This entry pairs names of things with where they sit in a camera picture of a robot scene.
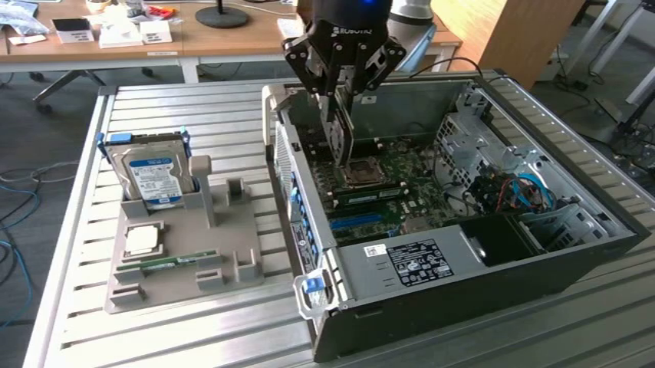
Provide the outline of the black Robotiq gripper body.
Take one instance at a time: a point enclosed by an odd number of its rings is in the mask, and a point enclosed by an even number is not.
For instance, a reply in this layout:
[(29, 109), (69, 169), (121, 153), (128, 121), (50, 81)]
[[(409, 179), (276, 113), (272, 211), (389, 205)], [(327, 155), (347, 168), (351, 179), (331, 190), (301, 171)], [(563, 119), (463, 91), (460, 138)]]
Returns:
[(353, 65), (357, 53), (364, 60), (388, 40), (387, 21), (391, 1), (313, 1), (309, 44), (325, 67)]

